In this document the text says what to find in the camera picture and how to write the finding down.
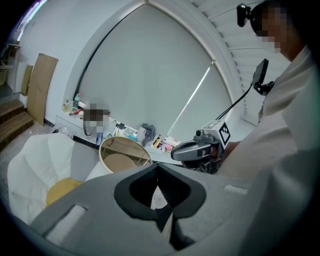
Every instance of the round mirror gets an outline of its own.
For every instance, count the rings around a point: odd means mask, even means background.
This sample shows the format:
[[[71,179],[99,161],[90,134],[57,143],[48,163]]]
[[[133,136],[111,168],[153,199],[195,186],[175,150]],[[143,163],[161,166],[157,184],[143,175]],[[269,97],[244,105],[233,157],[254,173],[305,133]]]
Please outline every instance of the round mirror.
[[[149,153],[137,142],[126,137],[110,137],[101,143],[99,158],[110,173],[151,165]]]

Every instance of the roller blind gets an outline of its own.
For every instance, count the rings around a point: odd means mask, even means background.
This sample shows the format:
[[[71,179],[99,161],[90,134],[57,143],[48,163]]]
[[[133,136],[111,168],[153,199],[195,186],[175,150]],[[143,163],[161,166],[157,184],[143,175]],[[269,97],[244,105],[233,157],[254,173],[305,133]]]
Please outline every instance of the roller blind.
[[[190,141],[196,130],[215,120],[231,104],[226,86],[216,66],[212,65],[168,135],[182,142]]]
[[[107,36],[83,77],[81,100],[104,103],[116,120],[166,135],[211,59],[179,23],[144,4]]]

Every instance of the wooden step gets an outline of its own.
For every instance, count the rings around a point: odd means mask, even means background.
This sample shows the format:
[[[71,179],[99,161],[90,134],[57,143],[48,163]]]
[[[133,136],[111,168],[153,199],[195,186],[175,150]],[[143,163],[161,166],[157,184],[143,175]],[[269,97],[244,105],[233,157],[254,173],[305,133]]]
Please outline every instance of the wooden step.
[[[12,100],[0,105],[0,125],[10,118],[24,112],[24,105],[19,100]]]
[[[0,124],[0,151],[33,125],[34,120],[24,111]]]

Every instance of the cardboard panel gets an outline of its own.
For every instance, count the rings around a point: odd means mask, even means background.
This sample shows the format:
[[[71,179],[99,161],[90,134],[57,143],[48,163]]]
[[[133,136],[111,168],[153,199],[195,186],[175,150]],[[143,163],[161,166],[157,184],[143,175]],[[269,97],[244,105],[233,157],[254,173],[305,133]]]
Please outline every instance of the cardboard panel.
[[[33,66],[27,65],[24,71],[24,76],[21,85],[21,94],[26,96],[28,94],[28,87],[31,78]]]
[[[48,89],[57,62],[57,58],[39,53],[30,78],[26,110],[41,125],[44,125]]]

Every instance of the staircase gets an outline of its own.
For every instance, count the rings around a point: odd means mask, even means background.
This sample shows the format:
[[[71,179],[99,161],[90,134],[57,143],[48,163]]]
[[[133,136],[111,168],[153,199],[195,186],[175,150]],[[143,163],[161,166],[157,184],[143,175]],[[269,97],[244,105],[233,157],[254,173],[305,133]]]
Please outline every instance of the staircase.
[[[12,100],[1,104],[0,151],[33,124],[33,119],[24,111],[24,105],[20,101]]]

